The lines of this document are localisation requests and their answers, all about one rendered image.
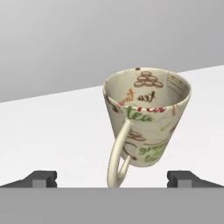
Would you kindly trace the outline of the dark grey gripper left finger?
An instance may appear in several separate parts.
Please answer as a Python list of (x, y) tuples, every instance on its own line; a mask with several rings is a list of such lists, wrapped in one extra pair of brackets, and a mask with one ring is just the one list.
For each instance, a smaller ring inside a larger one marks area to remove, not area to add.
[(23, 179), (3, 185), (3, 188), (56, 188), (56, 179), (56, 171), (33, 171)]

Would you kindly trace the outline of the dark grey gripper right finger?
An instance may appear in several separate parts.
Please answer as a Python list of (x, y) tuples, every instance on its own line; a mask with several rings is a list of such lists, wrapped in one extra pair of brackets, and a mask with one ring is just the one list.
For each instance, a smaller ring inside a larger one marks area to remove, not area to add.
[(219, 184), (201, 179), (191, 171), (168, 171), (167, 187), (175, 188), (203, 188), (203, 187), (221, 187)]

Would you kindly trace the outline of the cream mug with tea print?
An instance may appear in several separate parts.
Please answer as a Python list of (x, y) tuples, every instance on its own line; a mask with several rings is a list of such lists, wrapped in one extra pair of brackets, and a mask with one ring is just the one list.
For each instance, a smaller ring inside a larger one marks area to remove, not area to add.
[(150, 167), (163, 156), (191, 98), (177, 73), (136, 67), (112, 74), (102, 87), (115, 142), (107, 184), (118, 188), (129, 167)]

